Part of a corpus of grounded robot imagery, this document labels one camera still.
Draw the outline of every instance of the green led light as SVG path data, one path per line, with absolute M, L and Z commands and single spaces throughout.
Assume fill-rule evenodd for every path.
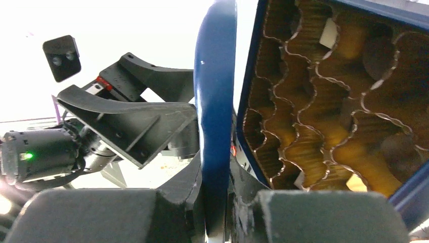
M 24 155 L 24 158 L 25 159 L 31 159 L 31 158 L 33 158 L 34 157 L 34 155 L 32 154 L 32 153 L 26 153 L 25 155 Z

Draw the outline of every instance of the black 3d-printed bracket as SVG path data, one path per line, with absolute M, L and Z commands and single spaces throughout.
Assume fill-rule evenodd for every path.
M 381 194 L 269 190 L 236 161 L 230 178 L 231 242 L 409 242 Z
M 197 113 L 194 105 L 188 103 L 107 100 L 77 86 L 66 88 L 57 99 L 114 152 L 139 168 L 153 160 L 185 128 L 198 134 Z
M 165 102 L 189 102 L 194 97 L 193 70 L 158 67 L 128 52 L 100 72 L 121 99 L 138 101 L 150 88 Z
M 157 189 L 46 190 L 5 242 L 204 243 L 200 167 L 198 154 Z

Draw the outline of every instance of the red component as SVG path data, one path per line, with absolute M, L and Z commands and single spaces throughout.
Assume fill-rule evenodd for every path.
M 98 76 L 95 81 L 99 84 L 101 84 L 107 91 L 111 91 L 113 89 L 113 86 L 109 84 L 104 78 Z
M 232 155 L 235 157 L 235 155 L 237 155 L 237 150 L 235 149 L 235 146 L 234 145 L 231 145 L 231 152 L 232 152 Z

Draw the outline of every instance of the robotic arm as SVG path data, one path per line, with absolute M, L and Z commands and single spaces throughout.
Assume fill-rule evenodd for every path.
M 64 52 L 67 61 L 70 51 Z M 60 105 L 77 119 L 63 116 L 53 128 L 6 133 L 2 174 L 10 185 L 40 191 L 98 172 L 118 155 L 139 168 L 160 152 L 191 158 L 199 150 L 195 107 L 187 103 L 192 82 L 191 70 L 156 67 L 126 53 L 85 87 L 59 94 Z M 147 88 L 167 103 L 146 102 L 140 95 Z

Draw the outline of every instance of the black plastic part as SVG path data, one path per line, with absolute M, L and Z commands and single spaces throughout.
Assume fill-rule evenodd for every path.
M 158 189 L 44 191 L 5 242 L 203 243 L 200 166 L 196 156 Z
M 401 216 L 377 193 L 269 190 L 231 160 L 232 242 L 409 242 Z
M 2 174 L 11 185 L 68 174 L 76 165 L 76 153 L 74 141 L 64 129 L 11 131 L 2 145 Z
M 179 159 L 193 158 L 199 151 L 198 120 L 193 120 L 168 144 L 168 149 Z
M 101 71 L 100 77 L 112 85 L 115 95 L 130 102 L 141 99 L 146 88 L 165 102 L 189 102 L 194 97 L 192 70 L 157 67 L 132 53 Z
M 139 168 L 153 160 L 171 139 L 197 117 L 195 106 L 188 103 L 106 100 L 77 86 L 66 88 L 57 99 L 60 105 L 90 127 L 116 154 Z
M 62 82 L 80 72 L 79 52 L 70 35 L 43 43 L 43 52 L 56 82 Z

